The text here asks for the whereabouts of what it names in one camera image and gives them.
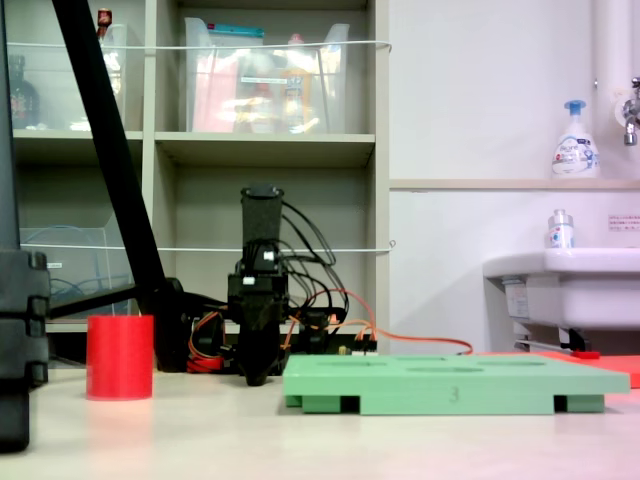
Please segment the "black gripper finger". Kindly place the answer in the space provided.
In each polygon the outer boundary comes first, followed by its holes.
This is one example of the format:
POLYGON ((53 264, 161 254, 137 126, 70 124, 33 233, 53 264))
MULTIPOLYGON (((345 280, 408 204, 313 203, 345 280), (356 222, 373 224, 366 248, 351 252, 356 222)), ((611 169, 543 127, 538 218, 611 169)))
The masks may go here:
POLYGON ((280 351, 280 327, 268 324, 264 329, 252 330, 246 326, 240 328, 238 337, 239 369, 248 386, 262 386, 280 351))

